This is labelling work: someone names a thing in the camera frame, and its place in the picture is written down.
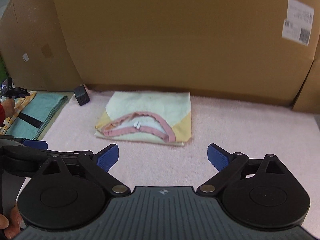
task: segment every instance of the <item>gray ribbed plate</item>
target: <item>gray ribbed plate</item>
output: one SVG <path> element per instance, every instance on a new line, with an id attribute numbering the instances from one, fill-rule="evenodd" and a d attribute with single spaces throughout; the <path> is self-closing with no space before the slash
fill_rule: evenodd
<path id="1" fill-rule="evenodd" d="M 114 198 L 90 225 L 68 232 L 28 227 L 16 240 L 314 240 L 301 227 L 281 232 L 246 228 L 231 220 L 214 198 L 192 187 L 136 187 Z"/>

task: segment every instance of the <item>pink mat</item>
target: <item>pink mat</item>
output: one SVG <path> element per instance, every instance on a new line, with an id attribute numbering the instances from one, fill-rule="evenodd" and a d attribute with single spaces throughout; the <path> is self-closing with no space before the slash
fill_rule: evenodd
<path id="1" fill-rule="evenodd" d="M 71 98 L 44 137 L 49 149 L 97 153 L 109 145 L 111 141 L 94 136 L 94 125 L 111 95 L 90 92 L 91 102 L 84 106 Z M 308 192 L 311 207 L 303 227 L 320 237 L 320 132 L 313 116 L 214 98 L 192 97 L 191 103 L 192 139 L 185 147 L 115 142 L 120 157 L 109 173 L 131 190 L 136 185 L 197 188 L 217 173 L 207 159 L 210 143 L 251 158 L 273 153 Z"/>

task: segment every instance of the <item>crosshair symbol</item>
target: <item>crosshair symbol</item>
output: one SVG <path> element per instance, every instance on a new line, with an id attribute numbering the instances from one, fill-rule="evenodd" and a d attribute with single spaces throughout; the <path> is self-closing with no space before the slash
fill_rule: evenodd
<path id="1" fill-rule="evenodd" d="M 162 195 L 168 194 L 169 191 L 167 191 L 165 188 L 159 191 Z"/>

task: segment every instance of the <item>red sleeve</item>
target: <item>red sleeve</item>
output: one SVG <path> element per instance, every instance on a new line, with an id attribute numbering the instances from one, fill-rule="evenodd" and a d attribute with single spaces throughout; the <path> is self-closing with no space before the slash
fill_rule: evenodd
<path id="1" fill-rule="evenodd" d="M 2 105 L 0 104 L 0 124 L 4 122 L 4 119 L 5 119 L 5 112 Z"/>

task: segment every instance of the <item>black strap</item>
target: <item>black strap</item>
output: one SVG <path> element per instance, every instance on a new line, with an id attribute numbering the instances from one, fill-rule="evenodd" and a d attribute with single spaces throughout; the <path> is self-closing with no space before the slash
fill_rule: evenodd
<path id="1" fill-rule="evenodd" d="M 22 119 L 23 121 L 31 124 L 32 126 L 36 128 L 40 128 L 42 125 L 42 122 L 37 120 L 36 118 L 31 117 L 30 115 L 24 114 L 24 113 L 19 113 L 18 117 Z"/>

